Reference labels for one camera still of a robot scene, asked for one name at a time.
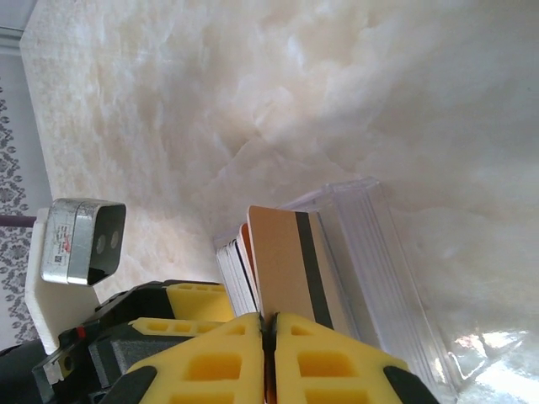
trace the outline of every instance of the white onyx countertop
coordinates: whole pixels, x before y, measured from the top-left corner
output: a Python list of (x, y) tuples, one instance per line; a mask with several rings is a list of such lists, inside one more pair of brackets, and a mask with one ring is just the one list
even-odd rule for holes
[(372, 176), (428, 310), (477, 353), (461, 402), (523, 402), (538, 43), (533, 1), (40, 0), (21, 50), (53, 197), (127, 204), (101, 299), (219, 280), (211, 239), (249, 205)]

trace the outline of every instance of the label sticker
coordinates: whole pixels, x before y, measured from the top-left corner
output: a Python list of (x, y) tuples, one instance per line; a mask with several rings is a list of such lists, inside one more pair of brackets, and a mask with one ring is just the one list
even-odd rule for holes
[(67, 265), (69, 254), (71, 254), (71, 240), (73, 235), (72, 226), (67, 224), (56, 225), (52, 251), (49, 263), (53, 265)]

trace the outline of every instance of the white plastic mount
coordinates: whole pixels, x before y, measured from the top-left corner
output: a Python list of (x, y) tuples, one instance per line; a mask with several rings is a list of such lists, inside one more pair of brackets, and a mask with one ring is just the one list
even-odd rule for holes
[(41, 278), (41, 256), (48, 209), (40, 209), (30, 244), (24, 299), (47, 354), (60, 347), (58, 336), (81, 325), (99, 305), (92, 287), (53, 284)]

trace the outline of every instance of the stack of cards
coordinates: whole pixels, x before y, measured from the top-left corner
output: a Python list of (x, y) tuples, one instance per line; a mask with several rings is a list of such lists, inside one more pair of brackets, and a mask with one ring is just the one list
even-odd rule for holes
[(251, 206), (217, 261), (236, 316), (291, 312), (355, 337), (316, 214)]

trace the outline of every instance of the small metal box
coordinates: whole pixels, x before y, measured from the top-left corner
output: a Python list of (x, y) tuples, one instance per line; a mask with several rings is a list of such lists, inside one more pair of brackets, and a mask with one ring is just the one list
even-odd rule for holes
[(112, 275), (120, 263), (124, 224), (124, 204), (55, 200), (45, 230), (43, 280), (92, 286)]

